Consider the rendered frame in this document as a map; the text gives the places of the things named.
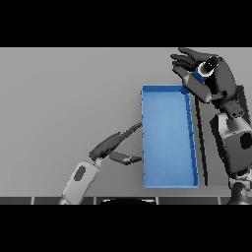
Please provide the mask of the blue pipe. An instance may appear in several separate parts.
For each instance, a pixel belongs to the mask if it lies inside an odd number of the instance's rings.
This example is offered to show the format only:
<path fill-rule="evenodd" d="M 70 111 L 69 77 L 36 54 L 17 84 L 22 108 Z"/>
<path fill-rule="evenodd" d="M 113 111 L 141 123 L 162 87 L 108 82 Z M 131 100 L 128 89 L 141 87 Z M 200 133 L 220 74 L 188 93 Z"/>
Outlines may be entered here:
<path fill-rule="evenodd" d="M 206 62 L 202 62 L 193 75 L 201 82 L 205 82 L 219 66 L 220 59 L 217 56 L 210 56 Z"/>

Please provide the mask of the dark strip with pale lines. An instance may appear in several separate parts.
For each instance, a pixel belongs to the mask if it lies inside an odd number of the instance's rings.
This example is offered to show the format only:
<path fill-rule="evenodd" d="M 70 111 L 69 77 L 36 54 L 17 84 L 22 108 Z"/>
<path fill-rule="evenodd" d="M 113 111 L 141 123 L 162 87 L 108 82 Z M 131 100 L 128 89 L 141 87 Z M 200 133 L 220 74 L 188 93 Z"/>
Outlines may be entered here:
<path fill-rule="evenodd" d="M 58 197 L 0 197 L 0 205 L 57 205 Z M 252 200 L 233 200 L 227 197 L 144 197 L 104 198 L 87 197 L 81 205 L 252 205 Z"/>

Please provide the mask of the blue bin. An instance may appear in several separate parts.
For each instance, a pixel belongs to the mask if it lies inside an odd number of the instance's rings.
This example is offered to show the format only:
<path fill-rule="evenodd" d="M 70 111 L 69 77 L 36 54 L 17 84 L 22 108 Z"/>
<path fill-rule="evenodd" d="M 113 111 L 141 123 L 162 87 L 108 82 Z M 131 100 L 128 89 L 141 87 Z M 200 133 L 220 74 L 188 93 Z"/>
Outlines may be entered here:
<path fill-rule="evenodd" d="M 197 188 L 191 100 L 181 85 L 142 85 L 144 188 Z"/>

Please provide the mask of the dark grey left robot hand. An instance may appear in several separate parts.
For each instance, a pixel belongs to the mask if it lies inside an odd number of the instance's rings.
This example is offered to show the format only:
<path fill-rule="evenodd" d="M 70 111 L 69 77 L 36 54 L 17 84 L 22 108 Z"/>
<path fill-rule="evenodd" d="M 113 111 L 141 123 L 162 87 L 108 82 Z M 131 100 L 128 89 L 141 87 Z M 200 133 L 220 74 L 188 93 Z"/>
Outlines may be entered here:
<path fill-rule="evenodd" d="M 90 151 L 89 157 L 93 161 L 97 161 L 99 158 L 109 157 L 111 160 L 116 161 L 121 164 L 129 165 L 138 161 L 142 158 L 139 156 L 128 156 L 115 151 L 115 149 L 131 134 L 142 127 L 142 123 L 137 123 L 131 126 L 124 132 L 115 133 L 101 143 L 99 143 L 93 150 Z"/>

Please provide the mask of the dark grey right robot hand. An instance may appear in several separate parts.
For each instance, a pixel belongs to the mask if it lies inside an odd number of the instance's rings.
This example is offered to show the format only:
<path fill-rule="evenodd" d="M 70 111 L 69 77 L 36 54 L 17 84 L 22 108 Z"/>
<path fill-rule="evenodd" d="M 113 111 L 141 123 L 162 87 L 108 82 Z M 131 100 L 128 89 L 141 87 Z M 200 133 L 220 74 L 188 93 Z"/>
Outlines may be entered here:
<path fill-rule="evenodd" d="M 211 102 L 229 119 L 241 117 L 244 110 L 238 101 L 237 85 L 225 60 L 217 54 L 202 53 L 186 47 L 179 47 L 178 50 L 181 55 L 170 55 L 173 59 L 172 71 L 181 78 L 184 88 L 199 101 Z M 210 56 L 217 56 L 220 59 L 219 66 L 205 82 L 201 82 L 193 75 L 193 72 Z"/>

